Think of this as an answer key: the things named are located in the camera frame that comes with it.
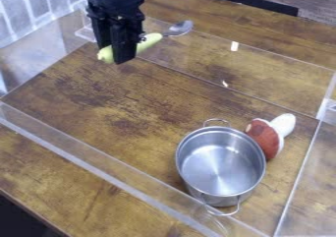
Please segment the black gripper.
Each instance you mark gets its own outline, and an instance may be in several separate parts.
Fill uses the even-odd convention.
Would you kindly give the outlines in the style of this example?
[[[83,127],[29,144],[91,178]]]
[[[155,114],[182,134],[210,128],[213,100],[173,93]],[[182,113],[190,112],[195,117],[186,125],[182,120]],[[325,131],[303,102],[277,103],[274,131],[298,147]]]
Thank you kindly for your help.
[[[134,57],[141,40],[143,0],[86,0],[86,15],[91,20],[98,48],[111,44],[113,59],[122,64]]]

